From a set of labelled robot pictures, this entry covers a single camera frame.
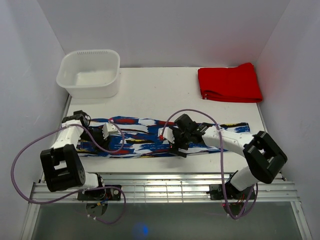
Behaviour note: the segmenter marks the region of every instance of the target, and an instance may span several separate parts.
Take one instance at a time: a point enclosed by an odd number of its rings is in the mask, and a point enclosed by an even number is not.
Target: white plastic basket
[[[119,68],[113,50],[73,51],[63,58],[56,82],[73,98],[109,98],[119,91]]]

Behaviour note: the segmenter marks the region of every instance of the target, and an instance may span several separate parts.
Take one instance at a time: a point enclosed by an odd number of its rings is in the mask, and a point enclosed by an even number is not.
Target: tabletop
[[[119,92],[110,98],[72,98],[67,115],[83,110],[91,118],[115,116],[167,120],[181,109],[196,109],[220,124],[249,123],[251,133],[264,131],[256,103],[204,100],[198,83],[198,67],[120,68]],[[196,122],[210,120],[196,112],[186,112]],[[99,173],[219,173],[220,154],[191,155],[187,158],[105,158],[81,157],[86,172]],[[224,171],[235,172],[247,166],[245,158],[224,153]]]

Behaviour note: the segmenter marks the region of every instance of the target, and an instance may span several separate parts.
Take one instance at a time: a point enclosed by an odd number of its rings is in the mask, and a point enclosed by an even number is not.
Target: folded shirt
[[[200,68],[198,81],[202,99],[233,103],[259,103],[263,100],[251,63],[237,67]]]

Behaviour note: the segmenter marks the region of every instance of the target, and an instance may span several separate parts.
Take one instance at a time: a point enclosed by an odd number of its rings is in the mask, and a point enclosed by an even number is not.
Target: purple cable
[[[119,132],[121,133],[121,136],[122,136],[122,144],[121,144],[121,147],[120,147],[118,150],[115,150],[115,151],[108,151],[108,150],[102,148],[101,146],[99,146],[99,145],[97,144],[97,142],[94,140],[94,138],[92,137],[92,135],[90,134],[90,132],[89,132],[84,126],[79,125],[79,124],[70,124],[70,126],[76,126],[76,127],[82,128],[82,129],[89,135],[89,137],[90,137],[90,139],[92,140],[92,142],[93,142],[99,149],[101,149],[102,151],[107,152],[107,153],[109,153],[109,154],[114,154],[114,153],[119,152],[119,151],[124,147],[124,144],[125,144],[125,135],[124,135],[124,133],[122,132],[122,130],[120,129],[120,127],[119,127],[118,125],[116,125],[114,122],[112,122],[112,124],[119,130]],[[18,193],[24,200],[26,200],[27,202],[32,203],[32,204],[39,204],[39,205],[52,204],[52,203],[58,202],[58,201],[60,201],[60,200],[62,200],[62,199],[65,199],[66,197],[68,197],[68,196],[70,196],[70,195],[72,195],[72,194],[76,194],[76,193],[79,193],[79,192],[82,192],[82,191],[83,191],[82,189],[80,189],[80,190],[75,190],[75,191],[73,191],[73,192],[70,192],[70,193],[62,196],[62,197],[59,197],[59,198],[56,198],[56,199],[50,200],[50,201],[35,201],[35,200],[33,200],[33,199],[28,198],[26,195],[24,195],[24,194],[22,193],[22,191],[19,189],[19,187],[18,187],[18,185],[17,185],[17,183],[16,183],[16,179],[15,179],[15,166],[16,166],[16,163],[17,163],[19,157],[21,156],[21,154],[22,154],[27,148],[29,148],[29,147],[32,146],[33,144],[37,143],[38,141],[40,141],[40,140],[42,140],[42,139],[44,139],[44,138],[46,138],[46,137],[48,137],[48,136],[50,136],[50,135],[52,135],[52,134],[55,134],[55,133],[57,133],[57,132],[59,132],[59,131],[62,131],[62,130],[64,130],[64,129],[66,129],[66,128],[68,128],[68,127],[67,127],[67,126],[61,127],[61,128],[59,128],[59,129],[57,129],[57,130],[54,130],[54,131],[52,131],[52,132],[49,132],[49,133],[47,133],[46,135],[41,136],[41,137],[37,138],[36,140],[28,143],[23,149],[20,150],[20,152],[19,152],[19,153],[16,155],[16,157],[14,158],[13,163],[12,163],[12,166],[11,166],[11,171],[10,171],[11,182],[12,182],[12,184],[13,184],[13,187],[14,187],[15,190],[17,191],[17,193]],[[93,190],[110,189],[110,188],[112,188],[112,189],[117,189],[117,190],[123,195],[124,207],[123,207],[122,213],[120,214],[120,216],[119,216],[115,221],[105,222],[106,224],[113,224],[113,223],[117,222],[117,221],[123,216],[123,214],[124,214],[124,212],[125,212],[125,209],[126,209],[126,207],[125,207],[125,205],[126,205],[126,196],[125,196],[125,193],[124,193],[120,188],[115,187],[115,186],[113,186],[113,187],[110,187],[110,186],[102,186],[102,187],[91,188],[91,189],[87,189],[87,190],[86,190],[86,191],[93,191]]]
[[[208,114],[202,112],[202,111],[199,111],[199,110],[195,110],[195,109],[181,109],[179,111],[176,111],[174,114],[172,114],[168,120],[165,122],[164,126],[163,126],[163,129],[162,129],[162,133],[161,133],[161,136],[163,137],[164,135],[164,132],[165,132],[165,128],[168,124],[168,122],[170,121],[170,119],[178,114],[178,113],[181,113],[181,112],[185,112],[185,111],[190,111],[190,112],[196,112],[196,113],[199,113],[199,114],[202,114],[204,116],[206,116],[207,118],[209,118],[214,124],[215,124],[215,127],[216,129],[218,130],[218,134],[219,134],[219,139],[220,139],[220,167],[221,167],[221,180],[222,180],[222,192],[223,192],[223,198],[224,198],[224,201],[225,201],[225,204],[226,204],[226,209],[227,209],[227,212],[228,214],[230,215],[230,217],[234,220],[237,220],[241,217],[244,217],[245,215],[247,215],[254,207],[254,205],[256,204],[256,201],[257,201],[257,196],[258,196],[258,184],[256,184],[256,190],[255,190],[255,198],[253,200],[253,203],[251,205],[251,207],[248,209],[248,211],[245,211],[248,203],[249,203],[249,200],[250,200],[250,197],[251,197],[251,194],[252,192],[254,191],[254,185],[251,187],[250,189],[250,193],[249,195],[247,196],[245,202],[244,202],[244,205],[239,213],[239,215],[233,215],[232,212],[231,212],[231,209],[230,209],[230,206],[229,206],[229,202],[228,202],[228,198],[227,198],[227,191],[226,191],[226,183],[225,183],[225,178],[224,178],[224,144],[223,144],[223,140],[222,140],[222,134],[221,134],[221,130],[219,128],[219,125],[218,123],[216,122],[216,120],[214,120],[211,116],[209,116]]]

